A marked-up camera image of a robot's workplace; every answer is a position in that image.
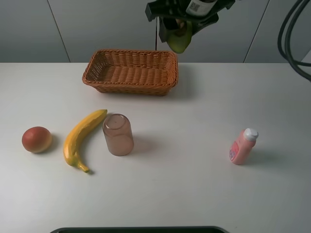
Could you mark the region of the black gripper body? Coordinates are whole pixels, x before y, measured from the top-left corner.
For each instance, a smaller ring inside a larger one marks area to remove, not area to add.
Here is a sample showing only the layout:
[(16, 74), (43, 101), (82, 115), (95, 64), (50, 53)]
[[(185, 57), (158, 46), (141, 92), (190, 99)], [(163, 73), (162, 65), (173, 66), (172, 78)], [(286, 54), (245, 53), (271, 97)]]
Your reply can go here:
[(149, 21), (156, 17), (206, 21), (234, 3), (234, 0), (156, 0), (146, 5), (145, 14)]

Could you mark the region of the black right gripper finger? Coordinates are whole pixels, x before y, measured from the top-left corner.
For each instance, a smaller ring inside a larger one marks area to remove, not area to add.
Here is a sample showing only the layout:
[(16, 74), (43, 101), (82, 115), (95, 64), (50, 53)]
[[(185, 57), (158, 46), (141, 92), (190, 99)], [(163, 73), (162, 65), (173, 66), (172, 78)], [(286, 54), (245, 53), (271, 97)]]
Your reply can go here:
[(208, 19), (206, 19), (205, 21), (201, 21), (201, 22), (194, 22), (194, 21), (187, 21), (187, 23), (189, 23), (191, 25), (191, 29), (192, 29), (192, 36), (194, 36), (195, 34), (197, 34), (198, 32), (200, 32), (202, 29), (215, 24), (218, 22), (218, 14), (214, 14), (211, 17), (209, 17)]

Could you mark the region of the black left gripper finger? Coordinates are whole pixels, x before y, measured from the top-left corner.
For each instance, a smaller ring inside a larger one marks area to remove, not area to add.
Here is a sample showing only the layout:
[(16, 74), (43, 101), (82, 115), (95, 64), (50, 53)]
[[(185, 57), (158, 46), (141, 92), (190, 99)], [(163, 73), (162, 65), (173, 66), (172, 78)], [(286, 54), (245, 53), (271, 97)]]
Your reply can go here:
[(179, 29), (175, 18), (159, 18), (159, 37), (162, 43), (167, 42), (170, 35)]

